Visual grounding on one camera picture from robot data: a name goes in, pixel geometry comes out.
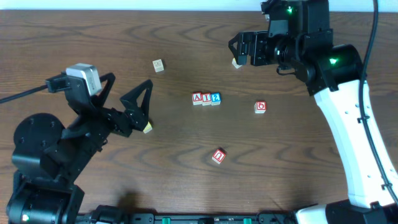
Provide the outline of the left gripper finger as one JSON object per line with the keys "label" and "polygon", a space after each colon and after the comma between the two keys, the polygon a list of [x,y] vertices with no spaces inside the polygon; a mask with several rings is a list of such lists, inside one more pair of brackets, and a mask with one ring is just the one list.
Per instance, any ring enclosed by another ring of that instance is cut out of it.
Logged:
{"label": "left gripper finger", "polygon": [[149,105],[153,82],[146,80],[120,98],[132,129],[144,132],[149,123]]}
{"label": "left gripper finger", "polygon": [[106,99],[107,99],[107,97],[111,91],[111,88],[114,84],[115,79],[116,79],[116,77],[114,76],[114,73],[107,73],[99,78],[101,83],[106,82],[106,84],[105,84],[103,90],[101,91],[101,93],[98,96],[93,97],[93,104],[96,107],[104,106]]}

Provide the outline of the blue number 2 block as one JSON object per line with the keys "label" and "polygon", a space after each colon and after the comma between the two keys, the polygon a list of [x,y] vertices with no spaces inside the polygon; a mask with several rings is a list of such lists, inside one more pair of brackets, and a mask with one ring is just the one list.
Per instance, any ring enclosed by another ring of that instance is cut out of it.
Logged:
{"label": "blue number 2 block", "polygon": [[211,94],[211,105],[220,105],[221,104],[221,95],[220,93],[212,93]]}

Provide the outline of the red letter A block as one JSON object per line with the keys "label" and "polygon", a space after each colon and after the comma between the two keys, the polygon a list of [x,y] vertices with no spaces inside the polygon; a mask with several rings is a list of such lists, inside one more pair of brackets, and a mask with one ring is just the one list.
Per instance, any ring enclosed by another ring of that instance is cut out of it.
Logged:
{"label": "red letter A block", "polygon": [[193,105],[201,105],[203,103],[201,92],[192,93],[192,103]]}

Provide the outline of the red letter I block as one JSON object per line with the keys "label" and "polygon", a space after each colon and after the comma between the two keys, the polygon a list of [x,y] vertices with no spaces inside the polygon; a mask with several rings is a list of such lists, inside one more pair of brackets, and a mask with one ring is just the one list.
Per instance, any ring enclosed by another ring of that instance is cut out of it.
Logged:
{"label": "red letter I block", "polygon": [[211,105],[211,93],[202,93],[201,96],[203,106]]}

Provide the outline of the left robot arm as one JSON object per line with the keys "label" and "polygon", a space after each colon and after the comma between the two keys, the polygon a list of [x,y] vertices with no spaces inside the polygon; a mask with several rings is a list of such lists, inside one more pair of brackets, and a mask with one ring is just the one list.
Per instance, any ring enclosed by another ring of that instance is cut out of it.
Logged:
{"label": "left robot arm", "polygon": [[12,163],[17,170],[6,207],[9,223],[74,223],[84,197],[74,181],[91,158],[102,151],[111,133],[127,138],[147,126],[151,80],[121,97],[124,111],[104,107],[114,74],[99,80],[105,85],[93,96],[83,78],[61,73],[45,81],[49,92],[64,92],[78,117],[65,127],[56,116],[37,113],[16,128]]}

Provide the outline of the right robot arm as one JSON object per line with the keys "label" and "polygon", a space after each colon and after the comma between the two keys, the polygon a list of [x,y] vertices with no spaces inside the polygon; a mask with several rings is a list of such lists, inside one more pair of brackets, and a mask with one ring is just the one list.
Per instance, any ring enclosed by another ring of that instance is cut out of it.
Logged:
{"label": "right robot arm", "polygon": [[294,213],[296,223],[396,223],[397,172],[371,108],[362,62],[352,45],[333,45],[333,31],[240,32],[228,43],[238,65],[277,65],[294,75],[325,116],[345,171],[348,198]]}

